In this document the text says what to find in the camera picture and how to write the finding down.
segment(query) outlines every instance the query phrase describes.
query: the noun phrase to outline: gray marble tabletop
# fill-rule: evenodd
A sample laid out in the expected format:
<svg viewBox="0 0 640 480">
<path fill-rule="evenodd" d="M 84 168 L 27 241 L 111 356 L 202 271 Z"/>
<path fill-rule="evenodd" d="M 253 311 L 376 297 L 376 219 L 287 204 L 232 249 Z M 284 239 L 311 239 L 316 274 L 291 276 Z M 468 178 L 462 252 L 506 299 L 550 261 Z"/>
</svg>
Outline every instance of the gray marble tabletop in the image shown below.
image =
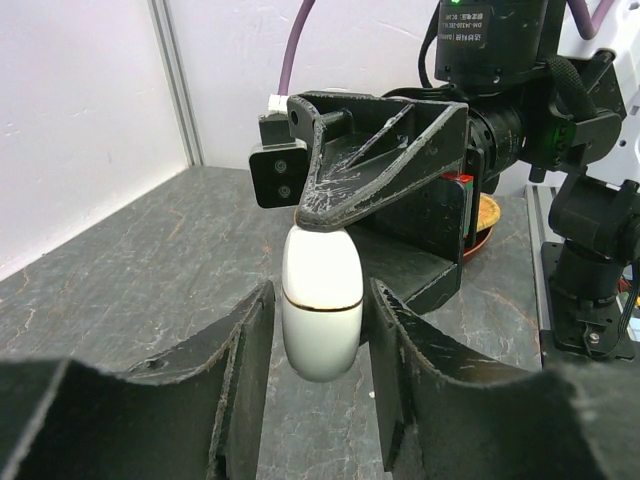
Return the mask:
<svg viewBox="0 0 640 480">
<path fill-rule="evenodd" d="M 466 268 L 461 291 L 425 316 L 472 348 L 540 368 L 523 199 Z M 0 283 L 0 356 L 74 355 L 123 370 L 276 284 L 292 211 L 255 205 L 248 172 L 191 168 Z M 366 345 L 339 381 L 298 378 L 276 320 L 260 479 L 386 479 Z"/>
</svg>

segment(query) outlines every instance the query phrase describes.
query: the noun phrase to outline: white bottle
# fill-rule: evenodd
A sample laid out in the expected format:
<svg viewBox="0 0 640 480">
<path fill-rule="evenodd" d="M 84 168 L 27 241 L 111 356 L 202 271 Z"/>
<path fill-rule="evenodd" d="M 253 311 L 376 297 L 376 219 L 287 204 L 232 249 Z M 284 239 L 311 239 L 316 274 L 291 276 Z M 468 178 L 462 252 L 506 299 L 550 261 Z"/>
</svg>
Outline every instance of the white bottle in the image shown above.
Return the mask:
<svg viewBox="0 0 640 480">
<path fill-rule="evenodd" d="M 287 358 L 305 380 L 329 382 L 353 364 L 360 343 L 363 279 L 345 230 L 294 226 L 282 263 L 282 330 Z"/>
</svg>

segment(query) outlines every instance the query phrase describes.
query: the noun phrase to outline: cable connector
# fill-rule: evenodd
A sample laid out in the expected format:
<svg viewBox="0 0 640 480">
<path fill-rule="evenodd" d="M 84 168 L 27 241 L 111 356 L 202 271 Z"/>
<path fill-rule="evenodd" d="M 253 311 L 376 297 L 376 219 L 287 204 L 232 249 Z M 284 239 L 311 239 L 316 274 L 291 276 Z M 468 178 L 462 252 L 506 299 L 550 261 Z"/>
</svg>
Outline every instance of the cable connector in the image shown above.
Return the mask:
<svg viewBox="0 0 640 480">
<path fill-rule="evenodd" d="M 271 95 L 269 96 L 269 113 L 287 114 L 288 95 Z"/>
</svg>

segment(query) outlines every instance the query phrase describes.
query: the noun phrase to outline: gray table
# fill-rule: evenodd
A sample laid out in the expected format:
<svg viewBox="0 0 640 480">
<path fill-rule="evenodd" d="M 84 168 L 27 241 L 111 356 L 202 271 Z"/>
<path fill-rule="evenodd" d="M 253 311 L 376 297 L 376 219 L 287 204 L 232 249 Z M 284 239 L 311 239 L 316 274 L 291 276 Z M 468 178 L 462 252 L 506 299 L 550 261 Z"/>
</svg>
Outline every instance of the gray table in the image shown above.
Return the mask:
<svg viewBox="0 0 640 480">
<path fill-rule="evenodd" d="M 540 368 L 523 199 L 425 319 L 482 353 Z M 249 174 L 192 168 L 0 283 L 2 357 L 74 355 L 123 370 L 223 316 L 280 276 L 292 211 L 255 206 Z M 258 478 L 391 478 L 380 462 L 369 353 L 316 385 L 273 341 Z"/>
</svg>

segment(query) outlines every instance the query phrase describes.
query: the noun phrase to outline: brown seam line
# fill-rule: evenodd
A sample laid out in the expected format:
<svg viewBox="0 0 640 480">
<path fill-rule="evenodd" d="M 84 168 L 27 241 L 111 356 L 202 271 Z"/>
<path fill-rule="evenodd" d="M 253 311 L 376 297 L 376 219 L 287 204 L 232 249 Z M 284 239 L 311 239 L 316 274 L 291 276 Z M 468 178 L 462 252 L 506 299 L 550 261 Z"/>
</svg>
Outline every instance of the brown seam line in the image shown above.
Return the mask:
<svg viewBox="0 0 640 480">
<path fill-rule="evenodd" d="M 363 299 L 360 299 L 360 301 L 354 305 L 351 305 L 350 307 L 342 307 L 342 308 L 331 308 L 331 309 L 322 309 L 322 308 L 313 308 L 313 307 L 307 307 L 305 305 L 300 305 L 296 302 L 294 302 L 293 300 L 291 300 L 289 298 L 289 296 L 287 295 L 287 293 L 284 291 L 284 289 L 282 289 L 282 295 L 284 296 L 284 298 L 287 299 L 287 301 L 293 305 L 296 308 L 299 308 L 300 310 L 306 310 L 307 312 L 318 312 L 318 313 L 338 313 L 338 312 L 346 312 L 347 310 L 351 310 L 352 308 L 356 308 L 357 306 L 359 306 L 362 303 Z"/>
</svg>

